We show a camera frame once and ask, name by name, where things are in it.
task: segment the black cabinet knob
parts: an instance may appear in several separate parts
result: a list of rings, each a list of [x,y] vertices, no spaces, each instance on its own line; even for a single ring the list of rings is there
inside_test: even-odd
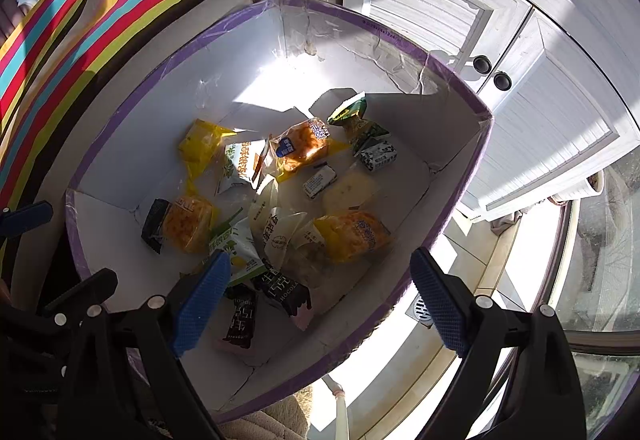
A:
[[[479,74],[487,75],[491,71],[491,61],[486,55],[477,55],[474,57],[474,68]]]
[[[504,72],[498,72],[494,75],[494,84],[502,92],[511,89],[511,78]]]

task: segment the black chocolate package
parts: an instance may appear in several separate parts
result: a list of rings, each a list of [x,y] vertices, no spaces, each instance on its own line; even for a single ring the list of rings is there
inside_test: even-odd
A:
[[[271,268],[260,276],[254,277],[252,283],[256,290],[262,291],[269,299],[278,302],[298,328],[306,329],[314,315],[311,294],[306,286]]]
[[[142,226],[142,239],[158,254],[162,249],[162,221],[169,207],[171,207],[171,202],[156,198],[146,215],[145,224]]]
[[[226,337],[222,340],[247,350],[254,338],[256,293],[239,284],[227,288],[225,295],[234,300],[236,311]]]

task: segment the cardboard box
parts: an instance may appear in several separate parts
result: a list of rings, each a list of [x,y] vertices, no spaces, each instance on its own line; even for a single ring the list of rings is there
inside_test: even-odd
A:
[[[216,349],[234,310],[224,300],[196,349],[182,358],[217,420],[261,409],[317,380],[393,308],[410,283],[412,251],[431,246],[473,175],[490,112],[445,65],[373,20],[317,0],[265,0],[205,30],[159,65],[111,117],[67,191],[79,273],[116,271],[108,309],[136,308],[168,293],[179,273],[197,263],[170,246],[158,256],[140,239],[153,200],[171,200],[184,188],[177,146],[193,120],[253,132],[243,134],[247,140],[266,138],[310,116],[326,120],[353,94],[347,88],[366,93],[366,118],[387,128],[398,150],[395,162],[373,173],[381,191],[370,207],[394,243],[374,265],[338,269],[332,285],[346,296],[337,304],[341,293],[312,292],[322,315],[305,332],[260,298],[247,357]],[[341,129],[330,129],[341,138]],[[344,152],[328,163],[340,178],[353,160]],[[315,172],[301,170],[280,190],[310,216],[321,215],[321,203],[309,200],[302,184]]]

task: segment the metal bolt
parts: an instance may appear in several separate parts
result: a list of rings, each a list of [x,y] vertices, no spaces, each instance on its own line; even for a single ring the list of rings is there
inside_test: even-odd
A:
[[[91,305],[86,310],[86,314],[89,317],[98,317],[98,315],[100,315],[100,312],[102,312],[102,307],[100,305]]]
[[[553,317],[556,311],[549,305],[540,305],[540,313],[545,317]]]
[[[53,318],[53,321],[58,326],[64,326],[64,325],[66,325],[66,315],[64,315],[64,314],[56,314],[55,317]]]
[[[480,307],[480,308],[491,308],[494,305],[493,300],[485,295],[479,295],[478,297],[476,297],[476,304]]]
[[[164,306],[164,297],[162,297],[161,295],[155,295],[146,302],[146,305],[149,308],[153,308],[154,310],[157,308],[162,308],[162,306]]]

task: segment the striped fabric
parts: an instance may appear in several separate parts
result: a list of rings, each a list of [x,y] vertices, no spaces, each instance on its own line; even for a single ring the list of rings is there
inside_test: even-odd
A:
[[[0,207],[32,203],[117,70],[202,0],[40,0],[0,49]],[[10,282],[19,240],[0,250]]]

